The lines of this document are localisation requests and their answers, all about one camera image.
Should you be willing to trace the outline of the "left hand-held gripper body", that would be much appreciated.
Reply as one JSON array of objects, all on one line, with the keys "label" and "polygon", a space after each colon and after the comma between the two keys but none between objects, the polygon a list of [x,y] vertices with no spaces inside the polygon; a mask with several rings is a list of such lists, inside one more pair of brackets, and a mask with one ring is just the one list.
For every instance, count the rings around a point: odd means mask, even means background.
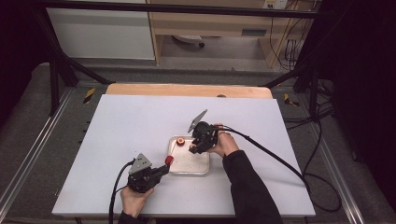
[{"label": "left hand-held gripper body", "polygon": [[140,153],[128,172],[127,186],[134,192],[146,193],[154,188],[162,178],[160,168],[152,168],[152,163]]}]

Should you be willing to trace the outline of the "aluminium floor rail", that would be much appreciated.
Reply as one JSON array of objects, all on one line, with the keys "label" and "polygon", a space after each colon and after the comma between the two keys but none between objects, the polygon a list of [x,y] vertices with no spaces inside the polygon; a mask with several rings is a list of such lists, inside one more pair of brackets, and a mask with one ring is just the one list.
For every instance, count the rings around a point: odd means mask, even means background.
[{"label": "aluminium floor rail", "polygon": [[344,211],[350,224],[365,224],[361,210],[357,206],[352,193],[345,181],[331,151],[322,134],[318,123],[311,123],[310,127],[313,134],[318,139],[318,149],[320,151],[323,162],[331,177],[337,192],[339,193]]},{"label": "aluminium floor rail", "polygon": [[54,114],[47,119],[44,127],[41,129],[38,137],[35,139],[34,143],[30,147],[16,174],[13,176],[10,183],[7,185],[5,192],[0,197],[0,219],[4,219],[7,215],[7,212],[15,201],[15,198],[21,190],[25,179],[32,170],[43,147],[46,145],[53,129],[55,128],[61,115],[63,114],[74,90],[74,88],[67,88],[64,91],[60,100],[59,107],[55,110]]}]

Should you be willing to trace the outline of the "yellow black tape strip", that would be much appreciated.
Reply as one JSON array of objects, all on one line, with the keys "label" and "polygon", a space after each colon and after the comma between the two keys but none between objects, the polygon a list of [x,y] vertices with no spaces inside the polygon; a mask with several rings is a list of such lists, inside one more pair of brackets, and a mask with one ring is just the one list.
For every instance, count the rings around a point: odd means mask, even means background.
[{"label": "yellow black tape strip", "polygon": [[300,106],[298,102],[292,101],[287,93],[284,93],[284,103],[286,105]]},{"label": "yellow black tape strip", "polygon": [[89,88],[89,90],[86,93],[86,96],[84,97],[83,104],[88,104],[90,102],[94,92],[95,92],[95,88]]}]

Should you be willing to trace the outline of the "light wooden desk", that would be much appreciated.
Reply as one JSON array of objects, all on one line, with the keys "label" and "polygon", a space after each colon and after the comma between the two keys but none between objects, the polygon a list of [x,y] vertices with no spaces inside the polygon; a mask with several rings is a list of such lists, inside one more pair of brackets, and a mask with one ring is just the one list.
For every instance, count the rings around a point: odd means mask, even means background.
[{"label": "light wooden desk", "polygon": [[[149,4],[209,7],[263,8],[264,0],[146,0]],[[288,0],[284,9],[316,11],[319,0]],[[275,67],[288,39],[305,39],[311,21],[306,19],[229,15],[160,13],[148,14],[152,34],[253,37],[259,40],[267,66]]]}]

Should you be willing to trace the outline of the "dark curtain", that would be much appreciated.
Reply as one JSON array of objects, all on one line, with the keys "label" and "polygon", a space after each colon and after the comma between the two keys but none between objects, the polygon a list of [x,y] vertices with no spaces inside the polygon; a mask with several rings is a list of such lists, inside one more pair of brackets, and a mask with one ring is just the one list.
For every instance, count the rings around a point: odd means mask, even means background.
[{"label": "dark curtain", "polygon": [[21,99],[33,69],[48,60],[31,9],[29,0],[0,0],[0,127]]},{"label": "dark curtain", "polygon": [[396,0],[354,0],[322,74],[352,148],[396,211]]}]

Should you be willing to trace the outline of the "white chair base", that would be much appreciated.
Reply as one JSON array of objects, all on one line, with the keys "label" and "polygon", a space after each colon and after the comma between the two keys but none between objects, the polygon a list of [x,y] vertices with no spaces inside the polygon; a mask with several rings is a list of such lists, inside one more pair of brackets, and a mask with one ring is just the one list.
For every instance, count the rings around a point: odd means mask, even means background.
[{"label": "white chair base", "polygon": [[174,35],[174,38],[178,41],[197,45],[199,48],[203,48],[205,43],[199,35]]}]

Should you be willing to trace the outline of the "black metal stand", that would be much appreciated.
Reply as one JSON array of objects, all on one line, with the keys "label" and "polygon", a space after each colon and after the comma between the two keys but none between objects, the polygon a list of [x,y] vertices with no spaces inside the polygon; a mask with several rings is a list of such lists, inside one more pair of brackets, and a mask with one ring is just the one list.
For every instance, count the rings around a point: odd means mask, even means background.
[{"label": "black metal stand", "polygon": [[61,98],[59,78],[63,80],[66,87],[76,87],[78,84],[78,78],[75,74],[75,70],[78,70],[79,72],[98,81],[101,84],[113,84],[113,81],[110,81],[104,77],[100,77],[82,64],[70,58],[63,51],[50,22],[50,17],[46,9],[43,7],[34,6],[31,9],[31,14],[39,27],[40,33],[43,35],[46,54],[49,57],[51,93],[49,114],[51,116],[53,116],[60,107]]},{"label": "black metal stand", "polygon": [[296,93],[302,93],[306,89],[309,89],[309,104],[308,104],[308,115],[315,122],[319,121],[319,114],[317,110],[317,99],[318,99],[318,81],[319,81],[319,66],[313,63],[301,63],[292,71],[282,75],[266,84],[263,84],[264,88],[272,89],[273,87],[283,83],[284,81],[296,77],[297,80],[293,85],[293,89]]}]

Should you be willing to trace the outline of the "person's left hand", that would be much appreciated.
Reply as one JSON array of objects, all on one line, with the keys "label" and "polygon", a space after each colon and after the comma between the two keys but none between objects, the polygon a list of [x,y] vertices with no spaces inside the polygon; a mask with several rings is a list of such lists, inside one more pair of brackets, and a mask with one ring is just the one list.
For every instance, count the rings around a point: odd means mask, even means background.
[{"label": "person's left hand", "polygon": [[153,192],[154,189],[150,189],[145,193],[139,193],[126,187],[120,192],[122,211],[128,216],[137,218]]}]

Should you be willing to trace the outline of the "wooden table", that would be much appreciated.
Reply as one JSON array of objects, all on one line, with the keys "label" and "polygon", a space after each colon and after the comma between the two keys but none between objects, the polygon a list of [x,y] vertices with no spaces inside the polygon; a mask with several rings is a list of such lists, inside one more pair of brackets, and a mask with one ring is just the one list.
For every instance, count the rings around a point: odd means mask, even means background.
[{"label": "wooden table", "polygon": [[221,85],[113,83],[106,94],[272,99],[268,88]]}]

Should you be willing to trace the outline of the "black metal crossbar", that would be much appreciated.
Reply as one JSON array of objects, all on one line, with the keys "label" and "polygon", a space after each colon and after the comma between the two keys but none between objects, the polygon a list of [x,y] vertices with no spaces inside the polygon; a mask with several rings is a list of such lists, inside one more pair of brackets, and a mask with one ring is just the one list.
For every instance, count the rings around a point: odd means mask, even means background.
[{"label": "black metal crossbar", "polygon": [[50,7],[50,8],[207,14],[207,15],[229,15],[229,16],[271,17],[271,18],[318,19],[332,15],[331,11],[318,12],[318,11],[300,11],[300,10],[284,10],[284,9],[258,9],[258,8],[244,8],[244,7],[207,7],[207,6],[185,6],[185,5],[70,1],[70,0],[34,0],[34,3],[40,7]]}]

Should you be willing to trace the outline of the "person's right hand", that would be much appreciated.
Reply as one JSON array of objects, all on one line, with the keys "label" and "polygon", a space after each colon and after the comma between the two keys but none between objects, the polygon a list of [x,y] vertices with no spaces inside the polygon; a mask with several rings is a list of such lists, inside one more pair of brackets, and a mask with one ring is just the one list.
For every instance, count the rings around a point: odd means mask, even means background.
[{"label": "person's right hand", "polygon": [[239,149],[239,146],[234,141],[233,137],[222,130],[222,124],[215,124],[219,128],[217,144],[208,150],[209,153],[216,153],[220,157],[228,156]]}]

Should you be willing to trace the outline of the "white wall socket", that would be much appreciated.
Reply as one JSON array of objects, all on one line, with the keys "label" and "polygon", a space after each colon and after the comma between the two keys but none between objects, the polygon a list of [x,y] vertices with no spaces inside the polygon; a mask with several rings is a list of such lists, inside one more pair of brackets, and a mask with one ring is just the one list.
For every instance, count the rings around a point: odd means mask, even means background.
[{"label": "white wall socket", "polygon": [[268,9],[284,9],[288,0],[264,0],[263,8]]}]

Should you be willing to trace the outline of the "square metal tray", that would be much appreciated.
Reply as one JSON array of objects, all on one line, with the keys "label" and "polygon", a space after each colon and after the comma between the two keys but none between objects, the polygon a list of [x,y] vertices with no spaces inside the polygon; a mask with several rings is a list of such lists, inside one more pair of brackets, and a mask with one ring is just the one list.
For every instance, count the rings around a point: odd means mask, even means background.
[{"label": "square metal tray", "polygon": [[[192,154],[189,147],[193,141],[190,136],[182,136],[185,139],[183,146],[176,145],[173,153],[173,163],[170,172],[174,175],[205,175],[210,168],[210,156],[204,152],[202,154]],[[171,137],[168,145],[168,154],[174,143],[177,143],[179,136]]]}]

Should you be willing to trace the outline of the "white cabinet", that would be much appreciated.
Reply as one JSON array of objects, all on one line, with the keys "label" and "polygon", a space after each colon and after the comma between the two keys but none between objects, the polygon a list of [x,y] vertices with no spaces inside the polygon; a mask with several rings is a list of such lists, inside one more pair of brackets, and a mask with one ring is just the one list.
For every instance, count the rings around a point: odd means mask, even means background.
[{"label": "white cabinet", "polygon": [[72,58],[155,58],[147,12],[47,9],[63,51]]}]

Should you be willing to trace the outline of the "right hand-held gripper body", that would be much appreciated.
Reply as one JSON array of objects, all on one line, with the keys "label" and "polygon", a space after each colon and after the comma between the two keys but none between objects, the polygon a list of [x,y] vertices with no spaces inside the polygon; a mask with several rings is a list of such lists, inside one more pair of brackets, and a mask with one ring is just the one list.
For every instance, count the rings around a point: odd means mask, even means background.
[{"label": "right hand-held gripper body", "polygon": [[195,144],[200,147],[203,153],[217,144],[219,132],[219,128],[215,127],[215,125],[202,121],[206,112],[207,110],[205,109],[193,119],[188,129],[188,132],[192,133],[191,137],[193,138],[191,145]]}]

